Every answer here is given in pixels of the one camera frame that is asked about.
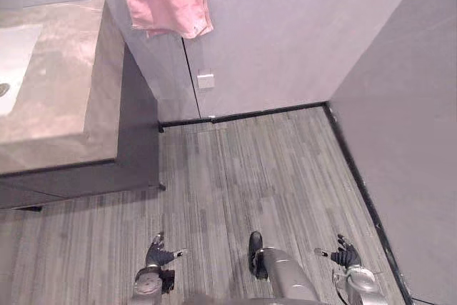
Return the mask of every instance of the wall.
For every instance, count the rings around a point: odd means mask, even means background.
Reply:
[[[0,0],[17,8],[71,0]],[[198,91],[202,116],[328,100],[400,0],[209,0],[214,32],[187,41],[192,75],[216,73]],[[111,12],[159,101],[159,119],[199,117],[181,39],[131,29],[124,0]]]
[[[0,0],[0,9],[74,0]],[[194,91],[182,49],[181,38],[164,35],[147,39],[131,28],[125,0],[107,0],[111,13],[135,56],[140,69],[158,99],[159,119],[172,121],[198,118]]]
[[[186,41],[202,116],[326,101],[401,0],[209,0],[214,31]]]
[[[413,295],[457,299],[457,0],[403,0],[331,107]]]

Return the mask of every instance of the bathroom vanity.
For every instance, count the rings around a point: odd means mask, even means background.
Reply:
[[[0,11],[0,41],[0,209],[159,185],[157,102],[104,0]]]

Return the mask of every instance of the gray floor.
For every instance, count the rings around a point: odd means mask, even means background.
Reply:
[[[268,296],[248,272],[248,235],[295,256],[322,301],[340,304],[334,265],[313,255],[353,239],[389,304],[404,304],[375,229],[321,108],[167,128],[165,192],[137,190],[0,212],[0,304],[125,304],[154,234],[175,261],[165,304],[195,293]]]

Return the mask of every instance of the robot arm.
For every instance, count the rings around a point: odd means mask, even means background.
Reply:
[[[340,234],[338,243],[341,246],[336,252],[328,253],[323,249],[315,249],[315,252],[319,256],[330,258],[346,270],[345,274],[337,274],[333,271],[332,276],[333,284],[342,302],[347,304],[339,290],[346,292],[350,305],[387,305],[387,300],[382,295],[374,274],[362,266],[356,248]]]
[[[134,295],[130,305],[160,305],[161,295],[170,293],[174,288],[174,271],[163,270],[162,266],[183,256],[186,252],[186,249],[164,250],[164,233],[158,233],[146,254],[146,266],[135,276]]]

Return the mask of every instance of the white sink basin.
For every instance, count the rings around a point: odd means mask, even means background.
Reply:
[[[0,28],[0,116],[14,108],[42,25]]]

